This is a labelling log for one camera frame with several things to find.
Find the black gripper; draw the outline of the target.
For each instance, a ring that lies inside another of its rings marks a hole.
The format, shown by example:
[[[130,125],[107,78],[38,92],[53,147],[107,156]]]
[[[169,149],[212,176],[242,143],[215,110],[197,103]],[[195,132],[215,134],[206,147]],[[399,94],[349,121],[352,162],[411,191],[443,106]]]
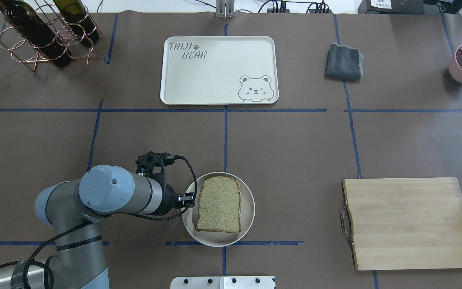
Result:
[[[172,209],[193,208],[195,200],[196,193],[177,195],[172,186],[166,183],[162,199],[162,215],[168,214]]]

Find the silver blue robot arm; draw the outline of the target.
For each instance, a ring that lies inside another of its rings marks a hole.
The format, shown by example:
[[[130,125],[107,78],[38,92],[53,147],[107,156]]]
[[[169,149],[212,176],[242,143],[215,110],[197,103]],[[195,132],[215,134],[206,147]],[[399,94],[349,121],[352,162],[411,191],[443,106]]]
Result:
[[[180,195],[165,182],[162,162],[139,163],[137,172],[110,165],[92,167],[83,177],[44,189],[35,201],[40,221],[55,236],[16,265],[10,287],[31,289],[32,267],[42,270],[42,289],[108,289],[109,273],[99,223],[115,214],[167,221],[194,205],[197,190]]]

